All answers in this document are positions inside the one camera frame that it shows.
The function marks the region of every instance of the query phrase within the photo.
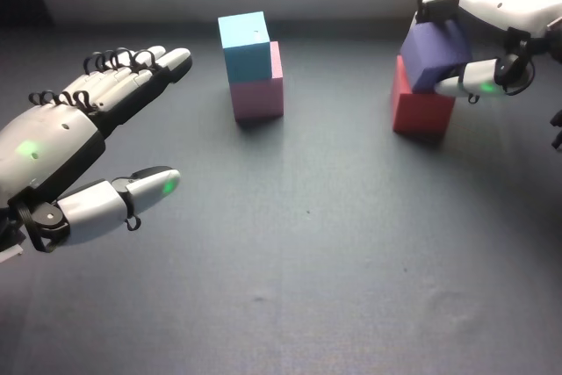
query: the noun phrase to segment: blue cube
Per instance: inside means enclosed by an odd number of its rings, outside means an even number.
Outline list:
[[[247,83],[271,78],[271,46],[263,12],[219,18],[228,81]]]
[[[454,20],[414,25],[400,55],[413,92],[433,92],[435,84],[455,67],[472,61],[465,33]]]

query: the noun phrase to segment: block stack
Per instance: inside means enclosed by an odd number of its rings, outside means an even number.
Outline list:
[[[455,98],[436,94],[434,86],[469,61],[471,49],[456,21],[413,25],[396,59],[393,130],[443,136]]]
[[[270,41],[263,12],[219,18],[219,29],[234,118],[283,116],[279,44]]]

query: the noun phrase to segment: gray tabletop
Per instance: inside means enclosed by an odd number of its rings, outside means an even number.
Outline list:
[[[524,94],[457,101],[435,146],[391,130],[399,34],[313,29],[271,30],[285,116],[245,128],[214,29],[0,34],[1,125],[93,50],[195,62],[77,183],[180,169],[141,230],[0,265],[0,373],[562,372],[562,68],[539,58]]]

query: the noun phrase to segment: light blue block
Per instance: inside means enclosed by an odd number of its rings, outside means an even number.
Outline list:
[[[271,78],[271,46],[263,12],[219,18],[230,83]]]

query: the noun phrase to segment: red cube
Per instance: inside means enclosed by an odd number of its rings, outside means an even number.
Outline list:
[[[402,56],[396,60],[393,84],[393,131],[403,134],[445,135],[454,97],[435,92],[413,93]]]

